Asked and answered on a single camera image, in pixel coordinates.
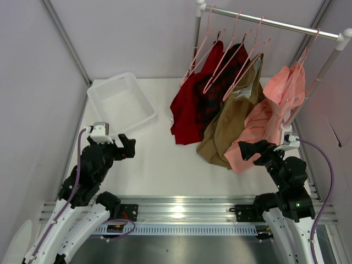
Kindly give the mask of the pink pleated skirt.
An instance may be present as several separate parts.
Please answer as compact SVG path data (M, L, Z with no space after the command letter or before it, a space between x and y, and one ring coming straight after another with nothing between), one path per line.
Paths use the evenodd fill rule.
M263 89L265 99L250 112L245 119L244 130L225 152L224 156L235 173L249 169L253 166L253 161L259 157L255 154L248 161L244 161L241 157L239 141L256 143L267 140L276 145L280 144L280 128L283 123L281 102L289 75L289 67L284 66L268 81Z

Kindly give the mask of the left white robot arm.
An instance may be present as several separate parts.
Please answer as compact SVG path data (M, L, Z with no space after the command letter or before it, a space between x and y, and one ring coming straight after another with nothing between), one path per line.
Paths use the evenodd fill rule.
M69 263L97 227L117 220L120 198L99 190L114 162L135 156L136 140L125 134L118 138L121 147L107 136L90 135L88 146L78 148L77 164L62 184L54 210L23 263Z

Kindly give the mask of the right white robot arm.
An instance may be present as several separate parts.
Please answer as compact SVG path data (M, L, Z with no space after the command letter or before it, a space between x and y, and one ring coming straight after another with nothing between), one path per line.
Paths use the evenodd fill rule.
M256 166L264 166L277 192L257 195L249 208L268 224L286 263L323 263L316 228L321 214L305 188L306 163L298 157L285 157L297 149L300 139L288 135L283 144L266 140L239 142L241 157Z

